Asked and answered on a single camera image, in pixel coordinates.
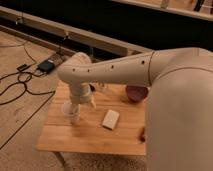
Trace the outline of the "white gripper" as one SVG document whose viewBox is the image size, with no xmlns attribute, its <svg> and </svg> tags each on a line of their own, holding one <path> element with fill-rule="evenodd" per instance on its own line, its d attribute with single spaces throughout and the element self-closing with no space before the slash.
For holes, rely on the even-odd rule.
<svg viewBox="0 0 213 171">
<path fill-rule="evenodd" d="M 96 109 L 96 103 L 92 98 L 91 88 L 88 83 L 70 84 L 70 99 L 72 104 L 70 107 L 71 123 L 75 124 L 80 118 L 80 105 L 89 102 L 89 105 Z"/>
</svg>

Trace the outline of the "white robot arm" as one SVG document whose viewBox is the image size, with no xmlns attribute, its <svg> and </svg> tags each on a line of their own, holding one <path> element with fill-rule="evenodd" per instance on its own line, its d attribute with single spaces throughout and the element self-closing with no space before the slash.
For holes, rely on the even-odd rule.
<svg viewBox="0 0 213 171">
<path fill-rule="evenodd" d="M 213 171 L 213 52 L 177 48 L 98 63 L 76 53 L 58 75 L 74 104 L 91 99 L 91 83 L 148 87 L 148 171 Z"/>
</svg>

